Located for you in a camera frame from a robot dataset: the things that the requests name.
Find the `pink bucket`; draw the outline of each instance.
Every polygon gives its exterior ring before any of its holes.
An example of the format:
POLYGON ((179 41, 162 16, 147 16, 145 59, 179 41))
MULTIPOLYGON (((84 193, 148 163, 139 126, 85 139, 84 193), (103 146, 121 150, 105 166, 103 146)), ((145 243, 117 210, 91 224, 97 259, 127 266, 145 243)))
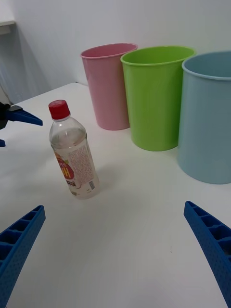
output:
POLYGON ((87 49, 81 53, 93 102, 101 128, 120 130, 129 127, 123 67, 120 57, 136 50, 136 44, 119 43, 87 49))

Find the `bucket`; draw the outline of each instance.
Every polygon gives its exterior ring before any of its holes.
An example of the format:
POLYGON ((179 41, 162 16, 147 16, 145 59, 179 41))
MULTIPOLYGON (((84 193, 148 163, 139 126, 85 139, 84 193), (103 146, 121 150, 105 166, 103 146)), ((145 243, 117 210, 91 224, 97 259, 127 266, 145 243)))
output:
POLYGON ((121 57, 132 141, 145 150, 163 151, 178 144, 182 62, 191 48, 162 46, 121 57))
POLYGON ((101 128, 120 130, 129 127, 120 57, 137 47, 129 43, 110 44, 85 50, 80 55, 96 121, 101 128))
POLYGON ((197 55, 184 70, 178 163, 203 182, 231 182, 231 51, 197 55))

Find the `plastic bottle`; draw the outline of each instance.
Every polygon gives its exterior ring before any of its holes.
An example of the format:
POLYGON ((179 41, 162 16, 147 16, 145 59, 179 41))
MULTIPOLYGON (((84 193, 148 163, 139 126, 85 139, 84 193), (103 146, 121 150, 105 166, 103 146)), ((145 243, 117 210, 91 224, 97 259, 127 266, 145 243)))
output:
POLYGON ((94 196, 100 189, 85 128, 70 115, 66 101, 49 104, 54 120, 49 140, 73 195, 78 199, 94 196))

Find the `wall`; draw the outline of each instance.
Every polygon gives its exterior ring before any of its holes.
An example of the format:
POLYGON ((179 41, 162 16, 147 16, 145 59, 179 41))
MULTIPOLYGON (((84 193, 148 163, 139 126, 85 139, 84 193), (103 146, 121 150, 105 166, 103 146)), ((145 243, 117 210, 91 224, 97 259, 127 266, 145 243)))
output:
MULTIPOLYGON (((14 20, 9 2, 0 0, 0 22, 9 20, 14 20)), ((0 86, 12 103, 18 103, 49 91, 52 87, 23 33, 14 25, 10 28, 10 34, 0 35, 0 86)))
POLYGON ((180 44, 199 52, 231 49, 230 0, 8 1, 37 63, 33 67, 24 57, 28 72, 39 68, 52 89, 86 83, 79 54, 95 45, 128 41, 140 47, 180 44))
POLYGON ((14 20, 8 0, 0 0, 0 21, 14 20))

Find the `white table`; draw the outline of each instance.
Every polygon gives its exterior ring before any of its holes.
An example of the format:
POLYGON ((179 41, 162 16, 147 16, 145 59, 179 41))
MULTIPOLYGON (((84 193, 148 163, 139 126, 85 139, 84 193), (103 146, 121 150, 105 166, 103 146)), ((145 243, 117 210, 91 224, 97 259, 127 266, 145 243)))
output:
POLYGON ((226 308, 190 226, 191 200, 231 225, 231 186, 194 180, 177 149, 148 152, 130 130, 96 124, 89 90, 69 84, 22 103, 44 126, 10 122, 0 132, 1 231, 39 204, 46 221, 8 308, 226 308), (76 199, 48 141, 48 103, 66 99, 88 133, 102 191, 76 199))

